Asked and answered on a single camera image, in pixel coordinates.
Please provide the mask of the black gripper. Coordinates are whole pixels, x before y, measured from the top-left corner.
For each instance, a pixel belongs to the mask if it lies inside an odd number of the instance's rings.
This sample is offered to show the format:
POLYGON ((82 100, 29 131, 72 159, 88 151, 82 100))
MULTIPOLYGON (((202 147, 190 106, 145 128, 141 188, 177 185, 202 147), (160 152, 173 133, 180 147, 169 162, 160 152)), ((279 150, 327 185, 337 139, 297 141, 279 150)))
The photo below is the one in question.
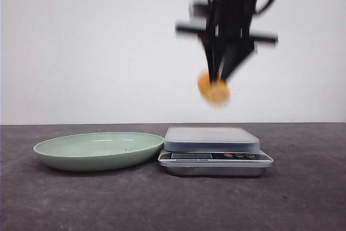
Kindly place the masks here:
MULTIPOLYGON (((267 0, 257 8, 257 0, 207 0, 195 2, 190 14, 206 19, 204 27, 192 24, 176 24, 176 32, 198 36, 203 43, 208 64, 209 82, 218 78, 219 58, 216 43, 268 43, 276 44, 275 35, 252 35, 250 26, 252 18, 266 11, 275 0, 267 0)), ((254 51, 254 44, 229 45, 225 51, 221 79, 226 81, 233 71, 254 51)))

